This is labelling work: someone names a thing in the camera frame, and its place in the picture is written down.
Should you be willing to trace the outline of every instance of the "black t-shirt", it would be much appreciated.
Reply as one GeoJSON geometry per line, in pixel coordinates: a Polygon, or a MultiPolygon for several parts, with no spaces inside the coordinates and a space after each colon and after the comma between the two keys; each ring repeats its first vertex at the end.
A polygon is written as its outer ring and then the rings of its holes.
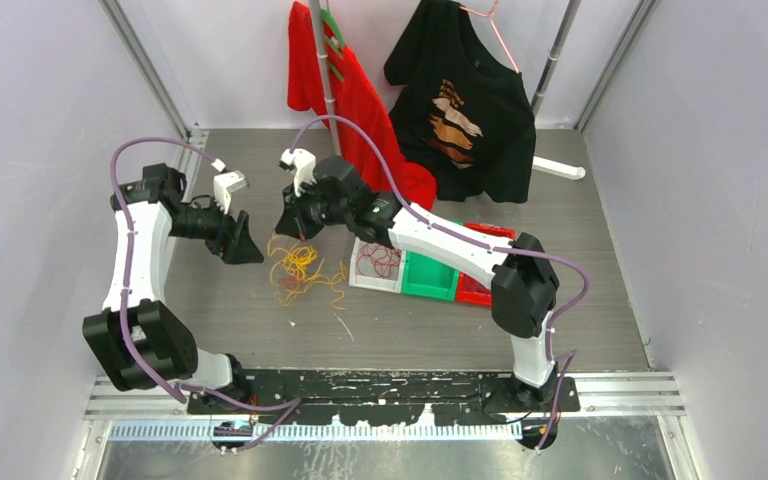
{"type": "Polygon", "coordinates": [[[390,119],[405,158],[436,177],[437,198],[528,199],[536,132],[522,76],[493,58],[459,3],[422,0],[384,74],[405,85],[390,119]]]}

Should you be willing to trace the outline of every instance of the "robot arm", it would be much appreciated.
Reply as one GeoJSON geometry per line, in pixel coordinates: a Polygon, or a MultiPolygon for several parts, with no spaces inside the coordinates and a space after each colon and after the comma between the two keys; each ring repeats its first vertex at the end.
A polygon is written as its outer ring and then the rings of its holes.
{"type": "MultiPolygon", "coordinates": [[[[226,264],[261,263],[263,255],[248,232],[249,216],[229,215],[231,193],[245,186],[238,172],[214,178],[209,205],[183,201],[184,175],[164,164],[143,169],[141,180],[121,185],[134,221],[128,325],[135,346],[165,380],[220,390],[236,398],[244,396],[244,378],[235,372],[239,364],[230,355],[213,354],[196,347],[190,331],[166,306],[164,295],[167,261],[172,237],[200,239],[226,264]]],[[[83,334],[113,385],[122,391],[149,389],[155,382],[136,364],[122,338],[119,323],[122,278],[128,255],[129,229],[124,212],[111,198],[118,228],[113,281],[98,315],[86,317],[83,334]]]]}
{"type": "Polygon", "coordinates": [[[538,404],[551,399],[557,376],[555,362],[545,353],[545,326],[555,306],[558,278],[546,260],[493,250],[514,246],[543,251],[535,237],[523,233],[510,242],[417,205],[403,208],[394,194],[373,193],[341,157],[315,163],[313,155],[296,149],[284,152],[280,166],[294,170],[295,178],[283,191],[284,213],[276,233],[304,240],[326,225],[342,224],[365,242],[421,253],[471,276],[490,289],[493,320],[511,335],[513,370],[523,396],[538,404]]]}

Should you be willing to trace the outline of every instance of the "yellow string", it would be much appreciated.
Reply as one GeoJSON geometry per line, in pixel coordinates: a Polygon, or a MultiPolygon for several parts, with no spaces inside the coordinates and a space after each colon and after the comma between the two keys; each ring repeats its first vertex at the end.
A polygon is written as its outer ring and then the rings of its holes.
{"type": "Polygon", "coordinates": [[[286,295],[282,295],[280,292],[275,292],[275,298],[278,299],[278,303],[280,303],[282,307],[289,306],[291,303],[293,303],[296,297],[307,293],[307,291],[310,290],[312,286],[319,283],[328,285],[331,287],[331,290],[334,291],[334,293],[340,295],[331,302],[331,308],[336,310],[346,310],[347,307],[336,305],[337,302],[346,296],[346,292],[337,288],[337,284],[345,280],[348,276],[348,269],[346,268],[346,265],[341,261],[340,271],[331,277],[328,277],[322,274],[322,265],[325,263],[325,259],[323,258],[319,261],[319,265],[316,267],[316,271],[314,271],[312,274],[308,274],[308,267],[312,265],[317,258],[319,258],[319,252],[317,252],[315,248],[309,245],[299,247],[298,241],[294,243],[290,248],[273,246],[272,243],[277,238],[279,238],[278,235],[273,233],[272,238],[269,239],[269,243],[266,246],[266,254],[270,257],[276,253],[284,254],[284,258],[275,262],[275,264],[272,265],[272,269],[269,270],[269,282],[272,285],[284,288],[284,290],[287,292],[286,295]],[[288,277],[286,278],[290,278],[293,280],[293,282],[295,282],[295,284],[292,286],[293,288],[282,284],[280,279],[275,279],[275,270],[279,266],[283,268],[284,273],[287,274],[288,277]]]}

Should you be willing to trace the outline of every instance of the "gray floor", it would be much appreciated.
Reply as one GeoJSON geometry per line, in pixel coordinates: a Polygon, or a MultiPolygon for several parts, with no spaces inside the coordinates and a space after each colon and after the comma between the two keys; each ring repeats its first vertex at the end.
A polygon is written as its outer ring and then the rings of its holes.
{"type": "MultiPolygon", "coordinates": [[[[248,177],[251,188],[234,207],[251,214],[250,229],[264,251],[282,211],[281,189],[292,177],[278,158],[294,131],[211,131],[207,150],[248,177]]],[[[301,146],[330,152],[322,131],[309,131],[301,146]]],[[[540,131],[537,155],[589,167],[576,131],[540,131]]],[[[212,191],[207,169],[196,192],[212,191]]],[[[450,220],[493,223],[537,236],[547,251],[582,264],[593,277],[591,294],[556,324],[556,351],[578,349],[575,371],[646,369],[634,317],[593,179],[577,182],[535,172],[525,205],[496,204],[487,197],[437,202],[450,220]]],[[[353,236],[343,227],[324,230],[310,244],[325,258],[324,272],[349,263],[353,236]]],[[[225,266],[200,242],[178,243],[166,286],[167,302],[193,331],[200,347],[233,353],[244,366],[381,369],[509,369],[510,337],[489,309],[395,295],[343,285],[348,310],[331,308],[335,294],[315,286],[288,307],[268,281],[275,259],[262,265],[225,266]]],[[[557,266],[559,300],[578,292],[574,272],[557,266]]]]}

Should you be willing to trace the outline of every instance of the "metal frame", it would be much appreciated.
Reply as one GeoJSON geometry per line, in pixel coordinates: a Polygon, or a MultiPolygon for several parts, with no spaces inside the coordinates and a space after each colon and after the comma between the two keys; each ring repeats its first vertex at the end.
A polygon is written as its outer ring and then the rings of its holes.
{"type": "Polygon", "coordinates": [[[590,123],[593,114],[596,113],[596,109],[599,108],[602,98],[605,97],[605,93],[607,92],[611,81],[614,79],[617,69],[628,56],[628,52],[634,44],[634,41],[637,40],[640,30],[646,24],[649,15],[655,7],[658,6],[659,2],[660,0],[639,0],[637,2],[637,7],[634,9],[634,13],[631,14],[631,18],[620,37],[620,41],[617,43],[616,48],[614,48],[610,60],[608,60],[608,63],[602,70],[602,74],[599,76],[599,81],[596,82],[596,86],[590,93],[590,97],[587,99],[584,110],[581,112],[581,117],[575,124],[575,128],[578,130],[584,131],[584,129],[587,128],[587,124],[590,123]]]}
{"type": "MultiPolygon", "coordinates": [[[[334,106],[336,99],[331,93],[331,81],[328,77],[328,52],[325,50],[325,26],[322,24],[322,7],[319,0],[309,0],[310,21],[313,24],[313,40],[316,43],[316,57],[319,60],[319,78],[322,81],[322,91],[325,93],[325,112],[329,115],[337,113],[334,106]]],[[[341,155],[340,136],[337,133],[337,125],[331,121],[331,147],[335,155],[341,155]]]]}
{"type": "Polygon", "coordinates": [[[96,480],[101,472],[101,462],[113,422],[110,420],[84,421],[81,426],[84,434],[78,449],[78,458],[72,470],[72,480],[96,480]]]}
{"type": "Polygon", "coordinates": [[[137,68],[142,73],[143,78],[148,84],[151,93],[160,103],[163,112],[169,118],[169,122],[175,127],[175,131],[178,135],[185,139],[190,136],[189,129],[181,116],[178,107],[175,106],[175,102],[172,100],[172,96],[169,95],[169,91],[163,84],[160,75],[157,73],[157,69],[151,62],[146,49],[140,42],[136,31],[134,31],[133,25],[128,20],[128,16],[122,10],[122,6],[119,5],[118,0],[99,0],[98,2],[104,12],[110,18],[110,23],[116,28],[116,33],[122,39],[122,44],[128,50],[131,58],[137,64],[137,68]]]}
{"type": "Polygon", "coordinates": [[[696,463],[690,453],[687,432],[682,428],[681,420],[678,417],[658,417],[658,425],[661,427],[661,435],[664,436],[664,445],[667,447],[667,456],[675,478],[699,480],[696,463]]]}
{"type": "MultiPolygon", "coordinates": [[[[700,478],[685,438],[687,432],[682,428],[685,410],[671,373],[574,373],[571,376],[576,380],[582,410],[564,413],[565,418],[656,416],[676,478],[700,478]]],[[[425,413],[415,425],[407,427],[282,425],[267,441],[498,440],[515,438],[522,431],[518,423],[500,425],[499,428],[435,427],[433,416],[424,416],[425,413]]],[[[84,417],[86,433],[82,437],[72,478],[94,480],[108,442],[205,442],[211,440],[212,427],[226,420],[247,423],[250,418],[246,414],[187,415],[185,405],[160,388],[120,392],[107,377],[99,377],[87,405],[84,417]]],[[[257,425],[253,433],[259,435],[261,432],[258,429],[263,428],[266,427],[257,425]]]]}
{"type": "MultiPolygon", "coordinates": [[[[685,414],[675,379],[669,372],[573,373],[570,376],[576,381],[581,411],[564,413],[564,417],[685,414]]],[[[98,377],[90,394],[84,419],[160,420],[185,415],[186,406],[159,387],[120,392],[102,376],[98,377]]],[[[231,415],[229,418],[248,419],[248,415],[231,415]]]]}
{"type": "MultiPolygon", "coordinates": [[[[207,147],[207,138],[210,135],[210,130],[194,129],[190,132],[187,142],[201,150],[207,147]]],[[[188,202],[193,198],[193,186],[195,185],[196,175],[201,168],[201,164],[204,159],[201,156],[189,149],[182,148],[181,154],[175,160],[173,165],[176,170],[183,173],[188,179],[187,189],[184,191],[184,201],[188,202]]]]}

